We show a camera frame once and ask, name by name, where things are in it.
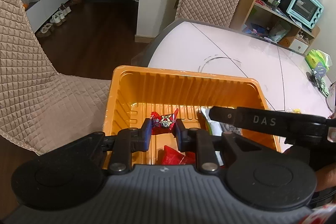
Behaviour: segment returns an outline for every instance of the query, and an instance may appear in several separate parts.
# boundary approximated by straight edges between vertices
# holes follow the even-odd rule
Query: red candy wrapper
[[[196,162],[195,153],[186,152],[184,156],[175,149],[172,149],[171,147],[165,145],[161,165],[184,165],[184,164],[195,164],[195,162]]]
[[[155,111],[152,112],[152,135],[172,133],[178,112],[178,108],[176,108],[173,114],[168,115],[159,115],[159,113]]]

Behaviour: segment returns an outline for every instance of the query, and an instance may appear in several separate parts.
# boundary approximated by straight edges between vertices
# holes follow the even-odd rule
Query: round table
[[[306,77],[304,55],[234,30],[180,19],[147,47],[142,66],[256,79],[271,110],[328,117],[325,97]],[[325,76],[327,86],[330,80]],[[284,140],[280,138],[282,148]]]

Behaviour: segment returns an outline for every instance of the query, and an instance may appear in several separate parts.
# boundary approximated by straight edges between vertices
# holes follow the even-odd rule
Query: orange plastic tray
[[[214,105],[268,109],[261,88],[254,79],[120,66],[113,72],[103,131],[108,136],[124,128],[140,128],[152,111],[164,115],[173,113],[176,108],[179,108],[177,118],[183,120],[186,128],[200,127],[200,108]],[[246,129],[241,133],[255,142],[281,151],[277,136]],[[148,152],[132,155],[133,164],[155,164],[164,145],[177,150],[172,134],[152,136]]]

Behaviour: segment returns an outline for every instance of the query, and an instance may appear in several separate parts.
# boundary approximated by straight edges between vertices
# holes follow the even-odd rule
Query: green plastic bag
[[[315,69],[319,62],[327,69],[327,71],[329,71],[329,67],[332,66],[330,56],[319,50],[310,50],[305,57],[305,60],[311,69]]]

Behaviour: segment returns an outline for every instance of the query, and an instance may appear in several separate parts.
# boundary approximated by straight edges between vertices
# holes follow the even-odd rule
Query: cabinet drawer
[[[308,48],[308,45],[301,42],[300,40],[294,39],[289,48],[295,50],[296,52],[304,53],[305,50]]]

